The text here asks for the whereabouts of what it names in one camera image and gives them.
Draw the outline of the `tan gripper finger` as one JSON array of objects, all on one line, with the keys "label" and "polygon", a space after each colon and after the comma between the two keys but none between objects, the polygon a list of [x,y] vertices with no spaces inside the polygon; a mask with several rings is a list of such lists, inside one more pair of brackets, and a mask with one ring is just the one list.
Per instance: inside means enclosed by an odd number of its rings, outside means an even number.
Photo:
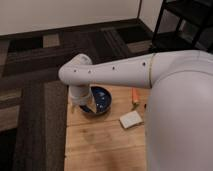
[{"label": "tan gripper finger", "polygon": [[96,109],[96,103],[94,101],[91,101],[88,103],[88,108],[93,112],[95,113],[97,111]]}]

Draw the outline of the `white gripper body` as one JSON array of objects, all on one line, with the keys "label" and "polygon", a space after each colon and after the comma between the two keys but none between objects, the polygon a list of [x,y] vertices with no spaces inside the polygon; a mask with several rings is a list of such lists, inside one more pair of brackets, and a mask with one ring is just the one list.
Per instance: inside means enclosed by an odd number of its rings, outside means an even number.
[{"label": "white gripper body", "polygon": [[69,86],[69,97],[74,105],[84,106],[92,97],[89,85]]}]

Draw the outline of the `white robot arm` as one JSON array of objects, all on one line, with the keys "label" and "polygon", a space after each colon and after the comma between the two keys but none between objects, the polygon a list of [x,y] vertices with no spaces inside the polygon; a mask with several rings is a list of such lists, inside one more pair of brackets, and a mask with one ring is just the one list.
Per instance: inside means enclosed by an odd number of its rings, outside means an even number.
[{"label": "white robot arm", "polygon": [[58,76],[76,105],[87,103],[92,84],[148,89],[147,170],[213,171],[213,54],[158,52],[101,64],[78,54]]}]

